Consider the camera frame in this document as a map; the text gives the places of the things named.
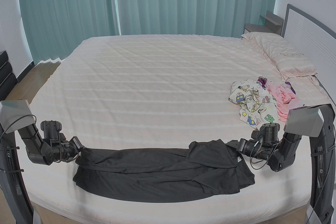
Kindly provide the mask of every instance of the black furniture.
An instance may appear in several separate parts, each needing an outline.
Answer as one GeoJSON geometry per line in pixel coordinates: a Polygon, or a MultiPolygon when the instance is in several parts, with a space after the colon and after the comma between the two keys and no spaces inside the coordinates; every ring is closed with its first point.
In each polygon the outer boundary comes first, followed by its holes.
{"type": "Polygon", "coordinates": [[[0,101],[5,100],[18,80],[13,74],[11,64],[8,62],[6,51],[0,52],[0,101]]]}
{"type": "Polygon", "coordinates": [[[260,15],[265,20],[265,25],[245,24],[244,33],[263,32],[281,34],[283,18],[267,10],[266,16],[260,15]]]}

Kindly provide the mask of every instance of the white bed sheet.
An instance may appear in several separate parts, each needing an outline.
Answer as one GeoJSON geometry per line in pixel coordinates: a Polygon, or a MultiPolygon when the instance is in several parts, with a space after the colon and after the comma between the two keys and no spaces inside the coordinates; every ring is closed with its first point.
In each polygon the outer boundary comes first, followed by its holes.
{"type": "MultiPolygon", "coordinates": [[[[239,106],[228,101],[230,85],[260,75],[281,82],[269,59],[239,38],[93,37],[61,63],[31,110],[38,127],[42,120],[60,121],[68,139],[76,135],[91,148],[187,148],[192,141],[248,139],[253,129],[240,121],[239,106]]],[[[314,77],[289,81],[306,105],[329,102],[314,77]]],[[[302,206],[310,197],[307,137],[300,142],[294,164],[284,171],[251,169],[255,185],[238,194],[174,204],[87,193],[72,181],[75,163],[33,164],[18,134],[16,140],[30,199],[85,224],[253,224],[302,206]]]]}

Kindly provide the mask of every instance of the black baseboard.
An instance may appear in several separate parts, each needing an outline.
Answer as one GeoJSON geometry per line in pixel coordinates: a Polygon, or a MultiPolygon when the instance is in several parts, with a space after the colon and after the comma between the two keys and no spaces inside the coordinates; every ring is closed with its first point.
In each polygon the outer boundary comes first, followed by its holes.
{"type": "Polygon", "coordinates": [[[23,78],[29,73],[29,71],[35,66],[34,61],[32,61],[23,71],[22,73],[17,77],[18,83],[23,80],[23,78]]]}

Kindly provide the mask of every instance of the floor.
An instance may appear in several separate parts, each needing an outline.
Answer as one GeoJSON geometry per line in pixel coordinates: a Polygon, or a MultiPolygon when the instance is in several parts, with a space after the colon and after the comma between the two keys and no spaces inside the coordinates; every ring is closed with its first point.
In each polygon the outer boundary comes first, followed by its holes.
{"type": "MultiPolygon", "coordinates": [[[[24,79],[17,84],[11,93],[8,95],[6,100],[18,100],[26,99],[28,103],[31,103],[34,96],[37,94],[39,89],[48,80],[50,75],[54,73],[56,68],[59,66],[60,62],[52,63],[40,63],[35,66],[24,79]]],[[[48,209],[45,209],[39,205],[33,203],[33,206],[38,211],[44,224],[80,224],[76,221],[70,220],[63,216],[60,216],[48,209]]],[[[279,217],[270,219],[268,221],[261,222],[259,224],[303,224],[305,221],[306,207],[294,209],[286,214],[279,217]]],[[[4,195],[0,189],[0,216],[1,224],[15,224],[15,220],[12,213],[7,205],[4,195]]]]}

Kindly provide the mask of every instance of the bed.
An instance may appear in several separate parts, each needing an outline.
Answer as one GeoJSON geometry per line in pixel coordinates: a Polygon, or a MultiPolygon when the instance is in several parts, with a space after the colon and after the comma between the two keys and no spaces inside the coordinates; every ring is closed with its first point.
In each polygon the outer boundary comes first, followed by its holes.
{"type": "MultiPolygon", "coordinates": [[[[38,123],[60,121],[68,139],[78,136],[91,148],[187,148],[192,141],[249,139],[253,129],[240,121],[238,106],[229,102],[230,85],[261,75],[282,81],[271,59],[245,38],[93,37],[61,63],[31,110],[38,123]]],[[[306,105],[331,102],[315,76],[288,81],[306,105]]],[[[18,134],[16,141],[24,148],[18,134]]],[[[83,224],[253,224],[305,205],[310,197],[308,137],[284,171],[251,169],[255,185],[240,193],[174,204],[96,196],[72,181],[75,163],[46,167],[31,163],[24,150],[18,155],[31,201],[83,224]]]]}

